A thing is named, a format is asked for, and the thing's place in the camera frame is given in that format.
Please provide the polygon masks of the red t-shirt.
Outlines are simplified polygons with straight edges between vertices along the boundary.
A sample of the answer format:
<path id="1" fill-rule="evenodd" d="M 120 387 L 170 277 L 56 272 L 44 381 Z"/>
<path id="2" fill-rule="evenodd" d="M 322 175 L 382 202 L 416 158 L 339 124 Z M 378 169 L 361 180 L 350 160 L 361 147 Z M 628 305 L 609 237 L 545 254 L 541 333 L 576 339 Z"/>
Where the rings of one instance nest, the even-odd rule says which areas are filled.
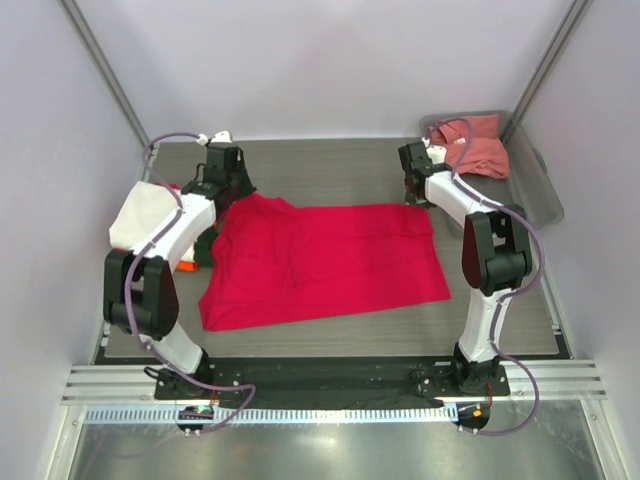
<path id="1" fill-rule="evenodd" d="M 428 213 L 383 203 L 235 202 L 211 248 L 202 327 L 230 331 L 446 301 Z"/>

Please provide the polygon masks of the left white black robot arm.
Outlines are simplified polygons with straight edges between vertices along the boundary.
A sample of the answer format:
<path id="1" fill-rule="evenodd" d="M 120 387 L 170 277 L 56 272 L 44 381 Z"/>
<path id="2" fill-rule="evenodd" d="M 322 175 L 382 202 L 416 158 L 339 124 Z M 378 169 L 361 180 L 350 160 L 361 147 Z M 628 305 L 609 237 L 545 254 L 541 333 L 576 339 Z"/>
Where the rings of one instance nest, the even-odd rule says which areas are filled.
<path id="1" fill-rule="evenodd" d="M 213 385 L 209 356 L 178 321 L 173 273 L 189 247 L 255 187 L 228 131 L 191 137 L 206 152 L 195 178 L 180 191 L 161 181 L 171 199 L 169 213 L 135 246 L 113 249 L 105 258 L 103 316 L 179 376 L 187 396 L 200 399 Z"/>

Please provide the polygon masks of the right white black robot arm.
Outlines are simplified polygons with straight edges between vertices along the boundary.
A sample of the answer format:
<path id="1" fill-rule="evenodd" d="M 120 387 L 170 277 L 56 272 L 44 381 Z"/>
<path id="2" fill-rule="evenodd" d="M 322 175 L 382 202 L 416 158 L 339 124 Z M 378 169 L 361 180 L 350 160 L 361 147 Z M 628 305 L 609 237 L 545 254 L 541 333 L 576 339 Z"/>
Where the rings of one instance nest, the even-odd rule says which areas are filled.
<path id="1" fill-rule="evenodd" d="M 489 199 L 447 164 L 434 162 L 423 141 L 401 146 L 398 155 L 408 198 L 440 208 L 463 230 L 461 268 L 470 301 L 449 381 L 460 394 L 473 395 L 498 376 L 506 313 L 533 267 L 529 232 L 518 209 Z"/>

